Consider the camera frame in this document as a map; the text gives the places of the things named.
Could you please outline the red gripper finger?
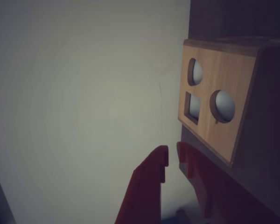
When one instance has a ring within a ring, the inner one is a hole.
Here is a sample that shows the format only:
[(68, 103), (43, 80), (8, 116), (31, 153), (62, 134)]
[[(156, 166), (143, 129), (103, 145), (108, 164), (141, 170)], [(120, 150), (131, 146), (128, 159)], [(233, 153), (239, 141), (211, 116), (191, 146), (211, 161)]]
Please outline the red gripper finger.
[(177, 143), (179, 162), (211, 224), (280, 224), (268, 209), (218, 165), (186, 142)]
[(161, 223), (161, 184), (167, 166), (168, 146), (158, 146), (133, 171), (115, 223)]

